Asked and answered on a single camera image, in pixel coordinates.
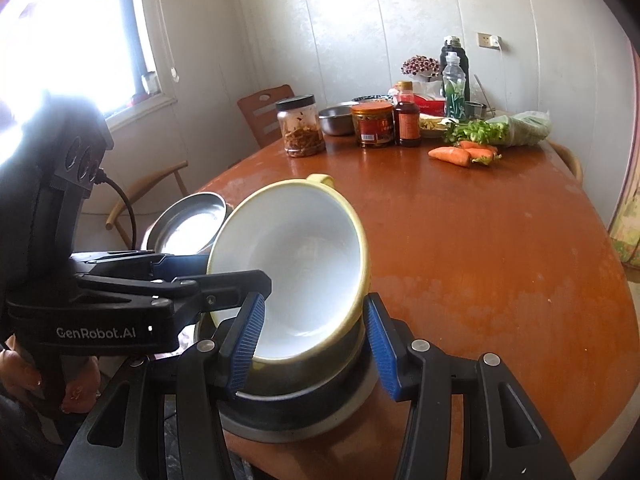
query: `bowl handle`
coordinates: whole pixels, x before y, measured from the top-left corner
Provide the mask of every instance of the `bowl handle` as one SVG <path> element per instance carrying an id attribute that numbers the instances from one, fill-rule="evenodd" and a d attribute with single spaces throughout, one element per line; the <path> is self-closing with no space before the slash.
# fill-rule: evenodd
<path id="1" fill-rule="evenodd" d="M 310 174 L 307 178 L 311 182 L 318 182 L 319 184 L 324 184 L 325 186 L 330 187 L 331 189 L 335 189 L 335 182 L 332 177 L 324 173 L 313 173 Z"/>

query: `window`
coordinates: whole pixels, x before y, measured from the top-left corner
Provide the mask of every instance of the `window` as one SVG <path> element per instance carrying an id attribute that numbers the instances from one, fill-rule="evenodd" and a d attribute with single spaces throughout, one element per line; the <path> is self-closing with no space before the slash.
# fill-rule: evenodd
<path id="1" fill-rule="evenodd" d="M 88 97 L 106 118 L 159 92 L 134 0 L 10 4 L 5 10 L 14 15 L 0 14 L 0 99 L 18 121 L 33 113 L 44 91 Z"/>

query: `wooden chair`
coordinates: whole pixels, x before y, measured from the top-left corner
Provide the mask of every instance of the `wooden chair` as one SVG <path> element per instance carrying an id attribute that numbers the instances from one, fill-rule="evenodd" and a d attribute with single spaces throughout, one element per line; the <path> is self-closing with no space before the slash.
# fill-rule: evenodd
<path id="1" fill-rule="evenodd" d="M 126 190 L 126 195 L 129 198 L 131 205 L 135 204 L 138 200 L 140 200 L 143 196 L 145 196 L 151 189 L 153 189 L 161 180 L 164 180 L 169 175 L 173 174 L 175 177 L 175 181 L 178 184 L 178 188 L 180 189 L 180 193 L 183 197 L 188 196 L 189 192 L 182 181 L 182 177 L 180 170 L 183 170 L 189 165 L 188 161 L 184 160 L 175 166 L 171 166 L 169 168 L 165 168 L 164 170 L 156 171 L 155 173 L 148 174 L 147 176 L 142 177 L 141 179 L 135 181 L 129 189 Z M 129 234 L 124 230 L 118 217 L 121 213 L 126 209 L 124 202 L 122 200 L 118 200 L 116 205 L 113 206 L 111 212 L 109 213 L 109 217 L 107 218 L 106 223 L 104 224 L 107 231 L 111 231 L 114 227 L 120 234 L 120 238 L 127 246 L 127 249 L 131 248 L 131 238 Z M 138 234 L 138 240 L 142 240 L 142 236 Z"/>
<path id="2" fill-rule="evenodd" d="M 282 138 L 274 103 L 293 97 L 293 95 L 293 90 L 289 85 L 282 85 L 261 90 L 238 101 L 238 108 L 240 108 L 261 148 L 265 148 Z"/>
<path id="3" fill-rule="evenodd" d="M 551 140 L 549 141 L 549 144 L 551 144 L 551 147 L 556 151 L 558 156 L 569 168 L 569 171 L 571 171 L 575 179 L 578 181 L 578 184 L 582 185 L 584 174 L 582 172 L 582 164 L 580 163 L 580 159 L 575 155 L 574 152 L 572 152 L 568 147 L 563 146 L 562 144 L 558 144 Z"/>

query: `black jar lid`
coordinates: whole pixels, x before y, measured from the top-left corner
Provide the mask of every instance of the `black jar lid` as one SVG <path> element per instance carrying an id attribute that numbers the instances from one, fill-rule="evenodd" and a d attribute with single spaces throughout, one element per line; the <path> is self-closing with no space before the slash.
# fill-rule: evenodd
<path id="1" fill-rule="evenodd" d="M 305 106 L 316 104 L 316 98 L 312 94 L 297 95 L 287 99 L 281 99 L 276 102 L 276 110 L 286 112 L 287 110 L 295 110 L 296 108 L 304 108 Z"/>

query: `table top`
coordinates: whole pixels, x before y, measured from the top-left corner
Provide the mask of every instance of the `table top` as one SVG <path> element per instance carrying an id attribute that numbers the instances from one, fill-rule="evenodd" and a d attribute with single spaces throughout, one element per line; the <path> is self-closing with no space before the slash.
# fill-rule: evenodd
<path id="1" fill-rule="evenodd" d="M 567 458 L 584 452 L 638 384 L 638 325 L 606 229 L 553 149 L 507 148 L 490 168 L 459 168 L 429 158 L 434 144 L 363 150 L 353 137 L 326 140 L 326 153 L 307 158 L 289 158 L 278 141 L 203 190 L 237 205 L 267 184 L 330 174 L 362 220 L 370 290 L 389 314 L 449 354 L 497 353 Z M 321 436 L 226 440 L 279 480 L 387 480 L 408 407 L 378 384 Z M 449 478 L 459 478 L 461 456 L 462 403 L 454 398 Z"/>

